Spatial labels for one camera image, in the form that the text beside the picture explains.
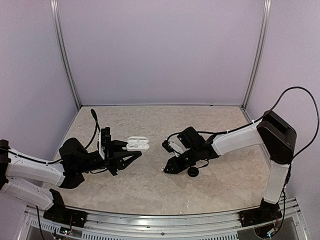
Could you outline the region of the white earbud charging case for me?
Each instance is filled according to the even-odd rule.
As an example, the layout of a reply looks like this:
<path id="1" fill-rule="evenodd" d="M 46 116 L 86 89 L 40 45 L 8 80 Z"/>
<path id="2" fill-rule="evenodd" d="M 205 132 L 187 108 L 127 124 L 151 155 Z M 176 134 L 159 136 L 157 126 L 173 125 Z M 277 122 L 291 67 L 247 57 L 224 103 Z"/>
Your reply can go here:
<path id="1" fill-rule="evenodd" d="M 126 150 L 129 152 L 147 152 L 150 149 L 150 140 L 145 136 L 130 136 L 127 138 Z"/>

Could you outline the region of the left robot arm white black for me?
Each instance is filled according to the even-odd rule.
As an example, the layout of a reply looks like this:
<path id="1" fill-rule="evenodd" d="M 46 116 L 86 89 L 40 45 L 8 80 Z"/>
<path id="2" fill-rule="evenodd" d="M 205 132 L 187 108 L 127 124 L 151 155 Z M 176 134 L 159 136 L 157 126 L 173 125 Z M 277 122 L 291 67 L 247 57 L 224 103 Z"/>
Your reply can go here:
<path id="1" fill-rule="evenodd" d="M 70 218 L 58 191 L 41 188 L 31 180 L 48 183 L 62 189 L 75 189 L 85 178 L 84 173 L 110 172 L 113 176 L 124 170 L 142 155 L 141 151 L 129 151 L 127 143 L 112 140 L 99 149 L 88 152 L 76 139 L 68 139 L 59 149 L 58 162 L 46 162 L 32 158 L 9 146 L 5 139 L 0 141 L 0 192 L 11 195 L 42 210 L 49 210 L 57 221 L 63 223 Z"/>

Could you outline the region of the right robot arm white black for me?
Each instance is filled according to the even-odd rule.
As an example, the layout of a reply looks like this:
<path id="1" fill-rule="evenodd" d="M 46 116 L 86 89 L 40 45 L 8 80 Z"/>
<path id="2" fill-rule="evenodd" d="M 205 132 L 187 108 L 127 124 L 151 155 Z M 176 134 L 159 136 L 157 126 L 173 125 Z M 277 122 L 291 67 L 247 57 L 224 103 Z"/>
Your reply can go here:
<path id="1" fill-rule="evenodd" d="M 200 214 L 258 206 L 266 222 L 292 162 L 297 134 L 276 113 L 267 112 L 236 130 L 200 133 L 189 126 L 163 142 L 170 158 L 162 171 L 178 187 L 177 212 Z"/>

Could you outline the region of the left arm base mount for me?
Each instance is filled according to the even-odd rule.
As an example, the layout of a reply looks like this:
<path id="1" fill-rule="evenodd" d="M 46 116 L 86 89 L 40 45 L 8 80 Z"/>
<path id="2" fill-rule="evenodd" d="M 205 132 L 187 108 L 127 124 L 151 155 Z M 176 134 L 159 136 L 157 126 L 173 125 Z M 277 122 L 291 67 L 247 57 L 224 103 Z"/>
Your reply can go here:
<path id="1" fill-rule="evenodd" d="M 43 217 L 47 220 L 79 228 L 84 227 L 87 216 L 88 214 L 85 211 L 60 207 L 52 207 L 43 214 Z"/>

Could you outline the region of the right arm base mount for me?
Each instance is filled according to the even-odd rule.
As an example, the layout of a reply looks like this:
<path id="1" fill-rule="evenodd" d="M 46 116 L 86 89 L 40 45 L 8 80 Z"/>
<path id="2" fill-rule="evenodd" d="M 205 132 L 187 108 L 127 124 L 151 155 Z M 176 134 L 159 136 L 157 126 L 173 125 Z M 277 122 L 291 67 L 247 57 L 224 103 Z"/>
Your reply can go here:
<path id="1" fill-rule="evenodd" d="M 283 215 L 280 209 L 270 210 L 261 207 L 239 212 L 239 218 L 242 227 L 267 223 L 276 220 L 276 218 L 280 219 L 282 216 Z"/>

